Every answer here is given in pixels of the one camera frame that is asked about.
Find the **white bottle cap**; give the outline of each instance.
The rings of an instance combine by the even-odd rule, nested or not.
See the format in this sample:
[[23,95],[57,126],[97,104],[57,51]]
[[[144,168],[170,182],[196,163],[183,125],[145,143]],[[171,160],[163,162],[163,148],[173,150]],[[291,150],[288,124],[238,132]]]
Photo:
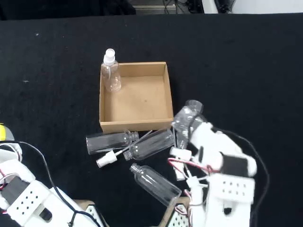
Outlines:
[[106,153],[102,158],[99,158],[96,163],[99,166],[99,168],[106,166],[109,163],[113,163],[117,161],[117,157],[114,154],[113,150],[110,152]]
[[111,66],[115,63],[115,51],[113,49],[107,49],[103,58],[104,64]]

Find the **black fabric surface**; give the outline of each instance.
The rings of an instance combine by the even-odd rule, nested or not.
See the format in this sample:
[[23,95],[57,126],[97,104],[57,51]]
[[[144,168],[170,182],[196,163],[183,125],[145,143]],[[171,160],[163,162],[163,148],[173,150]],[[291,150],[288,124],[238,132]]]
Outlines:
[[[294,225],[302,214],[302,21],[303,14],[0,22],[0,121],[16,139],[41,149],[58,187],[73,199],[94,201],[110,226],[157,225],[165,207],[135,183],[132,162],[121,157],[98,169],[85,135],[100,131],[106,48],[120,62],[166,61],[174,113],[186,100],[200,100],[210,122],[248,138],[264,158],[272,182],[259,226]],[[138,163],[185,189],[167,156]],[[24,164],[50,186],[41,160],[27,148]],[[258,163],[256,199],[264,179]],[[15,226],[7,216],[0,222]]]

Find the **black cable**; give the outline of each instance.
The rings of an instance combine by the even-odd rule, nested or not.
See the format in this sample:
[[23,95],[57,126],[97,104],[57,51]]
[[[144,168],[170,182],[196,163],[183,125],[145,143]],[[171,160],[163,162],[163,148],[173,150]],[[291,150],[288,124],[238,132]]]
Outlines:
[[182,11],[183,14],[185,14],[184,10],[179,6],[177,1],[176,1],[176,6]]
[[164,6],[164,13],[167,13],[166,11],[167,11],[167,8],[166,8],[166,6],[165,6],[165,0],[162,0],[162,2],[163,2],[163,6]]
[[89,217],[89,218],[96,224],[96,226],[101,227],[101,226],[99,225],[99,223],[94,219],[94,217],[93,217],[92,215],[90,215],[89,213],[84,212],[84,211],[78,211],[78,210],[76,210],[76,209],[75,209],[70,203],[68,203],[68,201],[61,195],[61,193],[59,192],[57,186],[53,183],[53,179],[52,179],[52,177],[51,177],[51,173],[50,173],[50,171],[49,171],[49,168],[48,168],[46,159],[45,159],[44,155],[42,154],[42,152],[41,152],[38,148],[34,147],[33,145],[31,145],[31,144],[29,144],[29,143],[26,143],[26,142],[23,142],[23,141],[16,141],[16,140],[2,140],[2,141],[0,141],[0,143],[17,143],[17,144],[25,144],[25,145],[27,145],[28,147],[32,148],[34,151],[36,151],[36,152],[39,154],[39,156],[40,156],[40,157],[42,158],[42,160],[43,160],[43,164],[44,164],[44,166],[45,166],[45,168],[46,168],[47,175],[48,175],[49,181],[51,182],[52,187],[54,188],[54,190],[55,190],[56,193],[58,194],[59,198],[60,198],[60,199],[61,199],[61,200],[62,200],[62,201],[63,201],[63,202],[64,202],[64,203],[65,203],[65,204],[74,212],[74,214],[73,214],[73,216],[72,216],[72,220],[71,220],[70,223],[69,223],[69,226],[70,226],[70,227],[72,227],[72,225],[73,225],[73,222],[74,222],[74,219],[75,219],[75,217],[76,217],[76,214],[82,214],[82,215],[85,215],[85,216]]
[[167,6],[171,3],[172,0],[169,0],[169,2],[167,4],[164,4],[164,11],[167,12],[167,14],[169,14],[169,11],[167,9]]
[[257,152],[257,150],[255,149],[255,147],[253,146],[253,144],[246,138],[238,135],[237,133],[235,132],[232,132],[232,131],[229,131],[229,130],[222,130],[222,129],[219,129],[219,128],[216,128],[216,127],[213,127],[213,129],[217,130],[217,131],[221,131],[221,132],[224,132],[225,134],[230,134],[230,135],[233,135],[245,142],[247,142],[250,146],[250,148],[252,149],[252,151],[255,153],[255,156],[256,158],[259,160],[259,162],[261,163],[262,167],[263,167],[263,170],[265,172],[265,175],[266,175],[266,184],[265,184],[265,187],[264,187],[264,190],[263,190],[263,193],[261,194],[261,197],[259,198],[259,201],[256,203],[255,207],[254,207],[254,210],[252,211],[251,215],[250,215],[250,226],[252,224],[252,220],[254,218],[255,215],[257,215],[257,212],[258,212],[258,209],[261,205],[261,203],[263,202],[267,192],[268,192],[268,189],[269,189],[269,185],[270,185],[270,175],[269,175],[269,171],[265,165],[265,162],[262,160],[261,156],[259,155],[259,153]]

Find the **open cardboard tray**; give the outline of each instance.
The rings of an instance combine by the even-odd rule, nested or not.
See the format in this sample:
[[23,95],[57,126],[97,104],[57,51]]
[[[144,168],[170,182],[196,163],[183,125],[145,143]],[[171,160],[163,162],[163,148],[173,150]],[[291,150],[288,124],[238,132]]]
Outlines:
[[167,128],[173,120],[165,62],[121,63],[122,87],[110,93],[100,79],[99,120],[103,132]]

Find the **plastic bottle lying down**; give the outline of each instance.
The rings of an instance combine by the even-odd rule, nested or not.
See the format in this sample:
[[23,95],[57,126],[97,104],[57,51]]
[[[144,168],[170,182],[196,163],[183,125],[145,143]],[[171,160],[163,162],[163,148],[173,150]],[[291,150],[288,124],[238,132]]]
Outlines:
[[87,151],[90,155],[93,155],[112,149],[124,148],[138,139],[139,134],[136,131],[93,134],[86,136]]
[[181,194],[178,187],[149,166],[139,166],[134,163],[130,170],[134,173],[135,181],[167,207]]
[[143,160],[174,145],[173,134],[169,129],[155,131],[144,139],[130,146],[129,151],[123,153],[126,160]]

